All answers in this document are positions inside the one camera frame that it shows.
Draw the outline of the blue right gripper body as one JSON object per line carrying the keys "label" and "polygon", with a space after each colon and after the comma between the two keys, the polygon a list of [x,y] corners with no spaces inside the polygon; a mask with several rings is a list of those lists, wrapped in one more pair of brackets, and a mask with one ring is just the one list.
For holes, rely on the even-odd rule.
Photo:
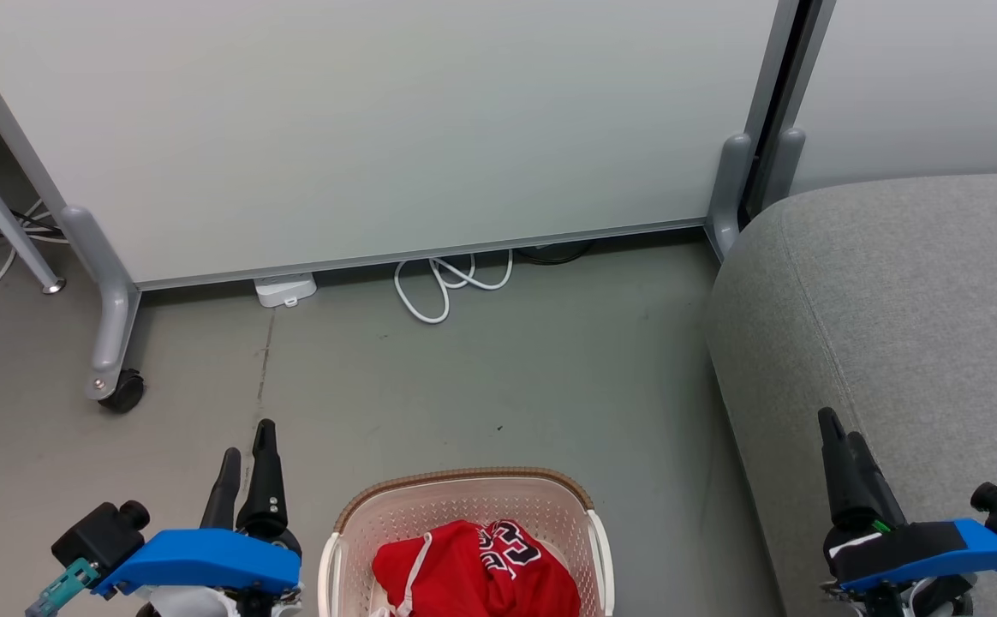
{"label": "blue right gripper body", "polygon": [[827,555],[833,579],[824,592],[858,617],[930,617],[918,601],[927,586],[949,578],[965,596],[977,574],[997,573],[997,534],[969,518],[913,523],[840,543]]}

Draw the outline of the grey metal table leg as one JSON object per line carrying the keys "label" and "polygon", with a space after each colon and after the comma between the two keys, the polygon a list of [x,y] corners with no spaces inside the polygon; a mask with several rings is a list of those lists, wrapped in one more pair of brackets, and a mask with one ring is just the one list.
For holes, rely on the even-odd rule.
{"label": "grey metal table leg", "polygon": [[46,296],[60,292],[65,286],[64,278],[57,276],[36,249],[33,239],[21,226],[20,220],[10,210],[0,196],[0,231],[9,242],[12,255],[18,257],[32,271]]}

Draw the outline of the grey partition leg with caster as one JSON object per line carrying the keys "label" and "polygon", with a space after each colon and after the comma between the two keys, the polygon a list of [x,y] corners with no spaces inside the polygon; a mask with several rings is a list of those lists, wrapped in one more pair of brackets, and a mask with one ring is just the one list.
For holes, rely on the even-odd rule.
{"label": "grey partition leg with caster", "polygon": [[140,371],[125,368],[141,291],[87,208],[65,207],[61,227],[99,290],[99,327],[85,394],[105,410],[126,414],[146,391]]}

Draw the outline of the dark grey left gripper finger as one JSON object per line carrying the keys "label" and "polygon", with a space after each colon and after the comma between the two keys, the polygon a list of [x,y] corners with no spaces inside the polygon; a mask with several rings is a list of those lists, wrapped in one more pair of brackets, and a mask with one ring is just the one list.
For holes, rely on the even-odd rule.
{"label": "dark grey left gripper finger", "polygon": [[241,487],[242,454],[235,446],[225,449],[217,479],[210,488],[200,528],[235,530],[235,503]]}
{"label": "dark grey left gripper finger", "polygon": [[257,424],[252,456],[248,495],[237,514],[237,530],[301,554],[300,543],[290,531],[282,458],[277,449],[276,424],[271,419]]}

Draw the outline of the white partition panel grey frame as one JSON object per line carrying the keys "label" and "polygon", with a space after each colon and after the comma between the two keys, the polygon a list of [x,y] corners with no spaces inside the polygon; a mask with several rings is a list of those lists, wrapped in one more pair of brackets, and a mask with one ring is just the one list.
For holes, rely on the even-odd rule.
{"label": "white partition panel grey frame", "polygon": [[778,0],[0,0],[0,95],[137,284],[702,219]]}

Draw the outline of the grey partition foot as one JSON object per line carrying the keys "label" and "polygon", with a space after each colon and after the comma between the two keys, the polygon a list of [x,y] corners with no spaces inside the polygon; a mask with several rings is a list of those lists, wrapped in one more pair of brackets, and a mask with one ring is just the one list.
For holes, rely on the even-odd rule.
{"label": "grey partition foot", "polygon": [[752,137],[746,133],[729,137],[721,149],[713,195],[703,223],[703,230],[718,261],[725,258],[740,235],[740,207],[753,163],[753,149]]}
{"label": "grey partition foot", "polygon": [[790,195],[804,145],[805,132],[800,128],[784,129],[776,138],[758,192],[761,211]]}

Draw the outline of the red jersey garment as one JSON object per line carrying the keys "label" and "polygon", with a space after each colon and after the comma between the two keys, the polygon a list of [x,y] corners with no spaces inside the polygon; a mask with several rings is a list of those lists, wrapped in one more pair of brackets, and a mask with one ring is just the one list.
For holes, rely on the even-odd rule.
{"label": "red jersey garment", "polygon": [[580,617],[564,563],[520,524],[456,520],[381,546],[374,583],[385,600],[369,617]]}

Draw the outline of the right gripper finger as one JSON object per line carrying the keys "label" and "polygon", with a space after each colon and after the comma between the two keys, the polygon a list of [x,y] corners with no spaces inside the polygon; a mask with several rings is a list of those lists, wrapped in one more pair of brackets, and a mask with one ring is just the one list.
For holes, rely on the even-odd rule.
{"label": "right gripper finger", "polygon": [[858,526],[856,519],[859,517],[860,500],[850,441],[835,410],[819,409],[817,422],[822,437],[822,461],[831,522],[839,530],[852,530]]}
{"label": "right gripper finger", "polygon": [[885,474],[872,456],[865,437],[860,433],[849,433],[848,444],[858,476],[871,499],[872,509],[877,515],[878,522],[890,530],[907,524],[904,512],[895,499],[890,485],[887,484]]}

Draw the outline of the beige perforated laundry basket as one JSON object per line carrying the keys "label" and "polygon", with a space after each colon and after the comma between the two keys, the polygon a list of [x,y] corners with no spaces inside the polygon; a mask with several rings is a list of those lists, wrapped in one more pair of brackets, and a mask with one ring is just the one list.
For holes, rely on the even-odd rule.
{"label": "beige perforated laundry basket", "polygon": [[319,557],[319,617],[367,617],[384,605],[372,572],[382,544],[441,524],[513,520],[572,575],[580,617],[613,617],[611,543],[588,492],[565,474],[491,466],[401,477],[360,492],[337,517]]}

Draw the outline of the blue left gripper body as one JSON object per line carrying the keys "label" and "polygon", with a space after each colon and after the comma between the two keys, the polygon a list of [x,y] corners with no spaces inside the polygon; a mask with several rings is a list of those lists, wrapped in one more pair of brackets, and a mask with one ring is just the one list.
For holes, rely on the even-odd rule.
{"label": "blue left gripper body", "polygon": [[162,530],[102,578],[95,595],[152,590],[159,617],[274,617],[301,584],[298,554],[217,530]]}

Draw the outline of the grey fabric sofa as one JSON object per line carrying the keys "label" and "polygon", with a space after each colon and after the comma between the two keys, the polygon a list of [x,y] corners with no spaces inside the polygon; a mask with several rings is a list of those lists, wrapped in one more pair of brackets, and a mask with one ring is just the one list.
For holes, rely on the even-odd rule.
{"label": "grey fabric sofa", "polygon": [[913,522],[997,485],[997,173],[780,201],[733,243],[707,347],[787,617],[828,600],[817,411],[865,436]]}

